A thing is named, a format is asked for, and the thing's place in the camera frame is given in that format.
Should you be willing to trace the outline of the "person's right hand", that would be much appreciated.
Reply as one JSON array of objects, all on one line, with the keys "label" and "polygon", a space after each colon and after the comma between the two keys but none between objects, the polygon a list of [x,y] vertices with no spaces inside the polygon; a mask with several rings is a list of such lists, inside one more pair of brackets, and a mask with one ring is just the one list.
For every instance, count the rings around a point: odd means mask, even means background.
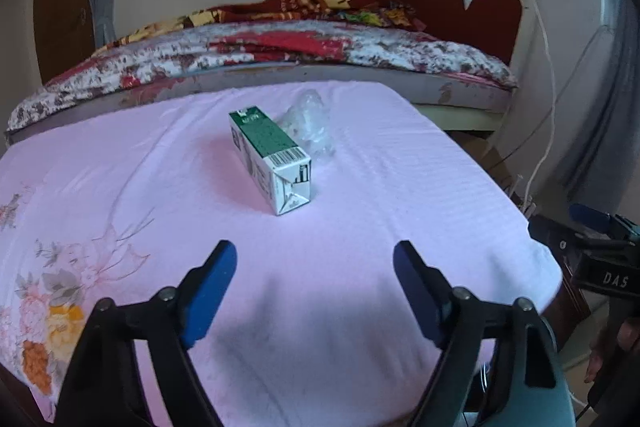
[{"label": "person's right hand", "polygon": [[625,352],[639,353],[639,312],[634,311],[623,320],[611,315],[598,335],[590,343],[590,355],[584,382],[594,383],[604,362],[612,353],[620,348]]}]

